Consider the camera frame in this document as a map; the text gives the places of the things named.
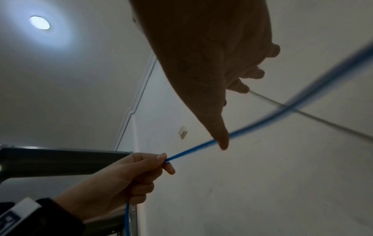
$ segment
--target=blue cord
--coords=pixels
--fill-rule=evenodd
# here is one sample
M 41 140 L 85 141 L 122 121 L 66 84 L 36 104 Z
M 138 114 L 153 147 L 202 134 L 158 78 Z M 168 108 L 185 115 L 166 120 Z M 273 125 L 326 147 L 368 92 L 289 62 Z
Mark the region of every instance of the blue cord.
M 254 122 L 253 124 L 250 124 L 246 127 L 243 127 L 242 129 L 239 129 L 239 130 L 236 130 L 230 133 L 229 137 L 231 139 L 237 138 L 239 136 L 242 136 L 254 130 L 260 129 L 264 126 L 270 125 L 271 123 L 279 120 L 285 115 L 290 114 L 292 110 L 300 107 L 301 105 L 304 105 L 307 101 L 312 99 L 318 93 L 330 87 L 338 80 L 341 80 L 348 73 L 363 66 L 365 63 L 367 63 L 372 58 L 373 58 L 373 42 L 371 42 L 368 46 L 366 46 L 365 48 L 363 48 L 362 50 L 360 50 L 353 56 L 347 58 L 345 61 L 343 61 L 339 65 L 335 66 L 328 73 L 321 76 L 319 79 L 317 79 L 312 84 L 310 84 L 300 93 L 298 93 L 296 96 L 290 99 L 287 102 L 287 105 L 285 107 L 277 109 L 277 111 L 265 116 L 264 118 L 260 119 L 259 121 Z M 190 153 L 205 149 L 215 144 L 217 144 L 215 140 L 210 140 L 208 142 L 202 143 L 196 147 L 193 147 L 177 155 L 174 155 L 170 158 L 167 158 L 165 163 L 175 160 L 177 158 L 180 158 L 182 156 L 188 155 Z M 129 208 L 129 204 L 127 203 L 126 213 L 125 213 L 125 236 L 131 236 L 129 234 L 129 227 L 128 227 L 129 226 L 129 215 L 127 212 L 128 208 Z

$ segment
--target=blue cable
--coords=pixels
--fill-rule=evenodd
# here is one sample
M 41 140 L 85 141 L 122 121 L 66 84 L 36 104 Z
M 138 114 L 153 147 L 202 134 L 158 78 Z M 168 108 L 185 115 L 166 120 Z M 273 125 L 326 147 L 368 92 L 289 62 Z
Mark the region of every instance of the blue cable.
M 328 73 L 324 74 L 315 82 L 313 82 L 308 87 L 303 89 L 300 93 L 298 93 L 296 96 L 290 99 L 286 103 L 287 105 L 285 107 L 277 109 L 272 114 L 265 116 L 264 118 L 254 122 L 253 124 L 250 124 L 246 127 L 243 127 L 242 129 L 238 129 L 230 133 L 229 137 L 231 139 L 237 138 L 239 136 L 245 135 L 249 132 L 263 128 L 264 126 L 270 125 L 271 123 L 278 121 L 280 118 L 290 114 L 294 109 L 300 107 L 301 105 L 304 105 L 307 101 L 315 97 L 318 93 L 335 84 L 338 80 L 345 78 L 346 75 L 366 64 L 372 58 L 373 42 L 371 42 L 368 46 L 355 53 L 353 56 L 347 58 L 339 65 L 332 68 Z M 190 153 L 205 149 L 215 144 L 217 144 L 215 140 L 210 140 L 208 142 L 202 143 L 196 147 L 193 147 L 170 158 L 167 158 L 165 163 L 180 158 L 182 156 L 188 155 Z M 129 203 L 127 203 L 125 213 L 125 236 L 131 236 L 129 234 L 128 227 L 126 227 L 126 225 L 129 226 L 129 215 L 127 212 L 128 208 Z

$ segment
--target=round ceiling light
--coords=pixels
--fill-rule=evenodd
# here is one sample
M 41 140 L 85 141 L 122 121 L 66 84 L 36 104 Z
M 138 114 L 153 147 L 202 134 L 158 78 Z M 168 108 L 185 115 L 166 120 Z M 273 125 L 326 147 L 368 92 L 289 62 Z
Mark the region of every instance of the round ceiling light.
M 38 29 L 41 29 L 41 30 L 48 30 L 51 27 L 51 25 L 48 23 L 48 21 L 46 19 L 44 19 L 43 17 L 40 17 L 40 16 L 30 17 L 30 23 L 35 28 L 38 28 Z

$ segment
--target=gray cable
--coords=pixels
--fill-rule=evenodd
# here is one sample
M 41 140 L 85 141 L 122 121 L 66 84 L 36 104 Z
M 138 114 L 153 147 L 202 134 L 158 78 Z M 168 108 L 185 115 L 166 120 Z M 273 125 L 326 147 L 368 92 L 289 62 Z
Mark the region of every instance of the gray cable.
M 280 107 L 286 107 L 285 104 L 279 103 L 279 102 L 277 102 L 275 100 L 272 100 L 272 99 L 270 99 L 268 97 L 265 97 L 265 96 L 263 96 L 263 95 L 261 95 L 259 93 L 256 93 L 256 92 L 254 92 L 252 90 L 250 90 L 250 93 L 253 94 L 253 95 L 255 95 L 258 98 L 261 98 L 262 100 L 264 100 L 266 102 L 269 102 L 269 103 L 272 103 L 272 104 L 276 104 L 277 106 L 280 106 Z M 307 118 L 309 118 L 311 120 L 314 120 L 314 121 L 319 122 L 321 124 L 327 125 L 327 126 L 333 128 L 333 129 L 345 132 L 346 134 L 349 134 L 349 135 L 358 137 L 360 139 L 363 139 L 365 141 L 368 141 L 370 143 L 373 143 L 373 136 L 371 136 L 371 135 L 368 135 L 368 134 L 362 133 L 360 131 L 353 130 L 353 129 L 341 126 L 339 124 L 332 123 L 330 121 L 324 120 L 322 118 L 316 117 L 314 115 L 308 114 L 308 113 L 300 111 L 300 110 L 294 110 L 294 113 L 298 113 L 298 114 L 300 114 L 302 116 L 305 116 L 305 117 L 307 117 Z

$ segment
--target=white switch plate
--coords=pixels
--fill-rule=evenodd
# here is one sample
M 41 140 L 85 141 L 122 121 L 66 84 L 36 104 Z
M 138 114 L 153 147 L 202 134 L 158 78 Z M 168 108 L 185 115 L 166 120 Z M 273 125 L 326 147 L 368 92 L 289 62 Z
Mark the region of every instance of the white switch plate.
M 186 134 L 187 134 L 187 128 L 185 126 L 182 126 L 181 129 L 179 130 L 179 136 L 181 139 L 184 139 Z

